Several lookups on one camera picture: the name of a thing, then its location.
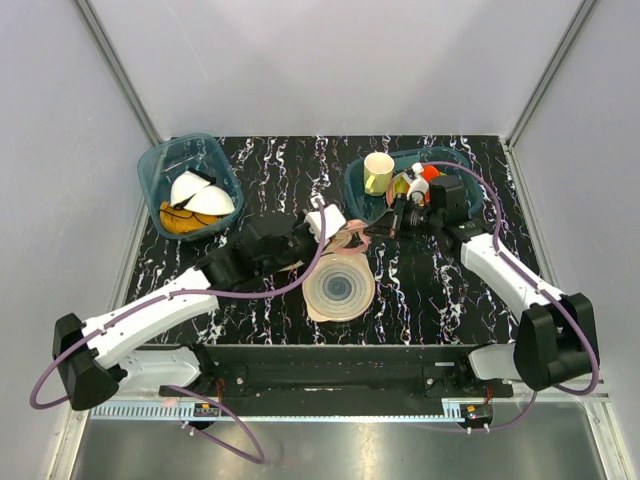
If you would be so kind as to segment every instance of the orange object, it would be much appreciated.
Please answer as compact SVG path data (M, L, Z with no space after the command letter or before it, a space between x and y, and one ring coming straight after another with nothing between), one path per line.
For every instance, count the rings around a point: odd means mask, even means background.
M439 177L440 172L433 165L426 165L421 175L422 178L424 178L427 182L430 182L434 178ZM429 192L427 192L427 194L424 196L424 201L427 203L431 201L431 195L429 195Z
M424 178L427 182L430 182L431 180L439 176L440 172L433 165L427 165L422 171L422 178Z
M189 210L178 210L169 205L169 202L162 202L160 206L160 221L168 232L176 235L184 235L203 227L211 225L220 220L213 215L203 215Z

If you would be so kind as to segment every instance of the white wall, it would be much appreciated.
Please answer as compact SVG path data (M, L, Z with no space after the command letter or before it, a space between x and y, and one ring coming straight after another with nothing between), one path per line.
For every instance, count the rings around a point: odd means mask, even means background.
M0 477L31 480L64 410L31 386L55 320L108 307L148 146L71 2L0 2L0 62Z
M500 134L579 0L92 0L164 138Z
M596 309L602 371L640 472L640 3L600 2L516 145L561 286Z

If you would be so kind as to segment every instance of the metal floor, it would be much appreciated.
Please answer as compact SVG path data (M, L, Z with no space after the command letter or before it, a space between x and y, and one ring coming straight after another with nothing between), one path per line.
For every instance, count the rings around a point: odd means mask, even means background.
M495 424L515 414L513 405L496 405ZM586 414L578 404L538 404L513 429L489 435L388 423L253 423L250 427L265 450L266 465L253 465L202 438L190 437L173 422L89 421L72 478L605 478ZM250 450L249 440L229 422L208 432Z

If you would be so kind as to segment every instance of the brown food item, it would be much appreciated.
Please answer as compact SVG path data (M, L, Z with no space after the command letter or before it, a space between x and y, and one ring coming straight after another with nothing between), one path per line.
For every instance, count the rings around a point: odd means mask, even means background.
M190 210L177 210L169 205L169 202L162 202L160 206L160 221L167 232L174 235L184 235L195 230L212 225L220 220L213 215L203 215Z

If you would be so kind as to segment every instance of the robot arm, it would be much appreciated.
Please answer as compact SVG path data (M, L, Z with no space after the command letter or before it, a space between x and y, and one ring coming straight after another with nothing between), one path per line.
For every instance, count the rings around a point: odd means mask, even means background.
M325 205L320 196L311 199L316 208L319 202ZM335 205L324 207L324 217L326 244L346 220ZM218 308L216 296L189 291L251 291L264 276L299 262L308 264L318 249L320 234L318 211L302 212L296 219L286 214L252 218L242 231L230 236L226 245L159 290L84 322L74 314L59 319L54 331L54 358L92 332L102 332L58 368L71 407L86 410L117 392L157 393L160 386L168 384L208 391L215 380L215 368L203 348L135 349L181 322ZM175 294L183 290L186 294ZM162 296L167 301L153 301ZM130 315L111 328L105 327L124 312Z
M498 253L491 230L470 220L462 182L454 176L429 183L430 205L421 207L398 196L389 211L365 231L395 239L416 233L435 235L441 250L457 259L487 283L519 322L515 343L480 347L471 352L458 372L463 384L491 379L522 380L535 391L591 372L582 342L551 298L566 309L591 345L599 363L591 302L582 294L566 295L545 282L511 254L501 242Z

